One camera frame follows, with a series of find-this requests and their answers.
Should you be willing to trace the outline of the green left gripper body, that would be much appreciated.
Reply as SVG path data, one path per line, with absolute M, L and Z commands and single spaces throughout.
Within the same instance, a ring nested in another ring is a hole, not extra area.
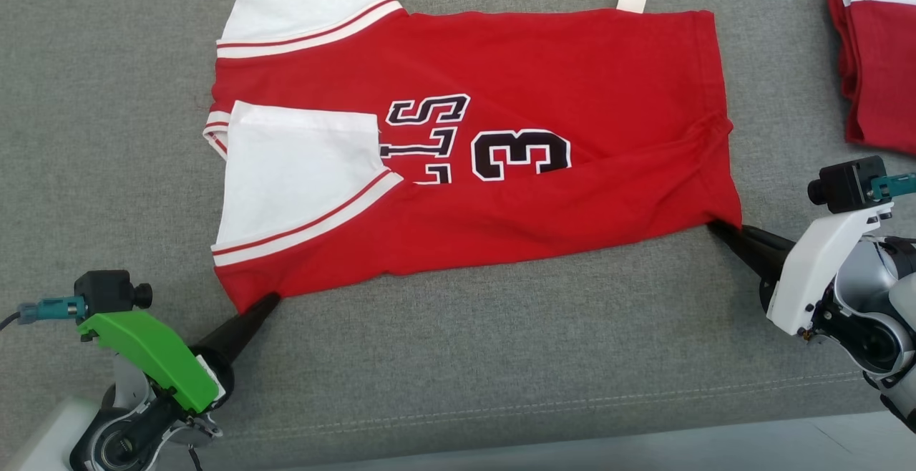
M 176 331 L 146 311 L 99 312 L 78 325 L 81 335 L 94 335 L 134 364 L 161 389 L 173 389 L 183 410 L 203 414 L 227 396 L 215 371 L 194 356 Z

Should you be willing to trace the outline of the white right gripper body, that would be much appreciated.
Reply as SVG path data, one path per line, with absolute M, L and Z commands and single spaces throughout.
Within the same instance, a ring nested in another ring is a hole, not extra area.
M 815 220 L 789 251 L 766 317 L 789 335 L 812 327 L 815 307 L 864 234 L 880 228 L 894 203 Z

